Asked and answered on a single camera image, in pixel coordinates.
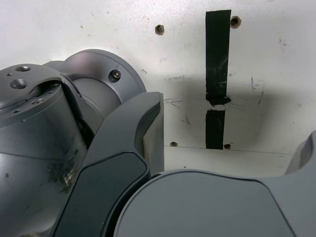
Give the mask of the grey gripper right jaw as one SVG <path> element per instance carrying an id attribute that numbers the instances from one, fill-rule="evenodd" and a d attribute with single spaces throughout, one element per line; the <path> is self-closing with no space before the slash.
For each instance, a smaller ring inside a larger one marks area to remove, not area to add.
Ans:
<path id="1" fill-rule="evenodd" d="M 316 234 L 316 135 L 297 170 L 242 178 L 202 170 L 165 172 L 127 202 L 116 237 L 313 237 Z"/>

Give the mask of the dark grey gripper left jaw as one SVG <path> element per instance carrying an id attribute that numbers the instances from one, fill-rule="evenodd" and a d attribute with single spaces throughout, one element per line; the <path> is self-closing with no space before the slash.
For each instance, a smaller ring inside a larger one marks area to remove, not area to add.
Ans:
<path id="1" fill-rule="evenodd" d="M 164 103 L 145 92 L 115 109 L 88 149 L 53 237 L 111 237 L 130 197 L 164 171 Z"/>

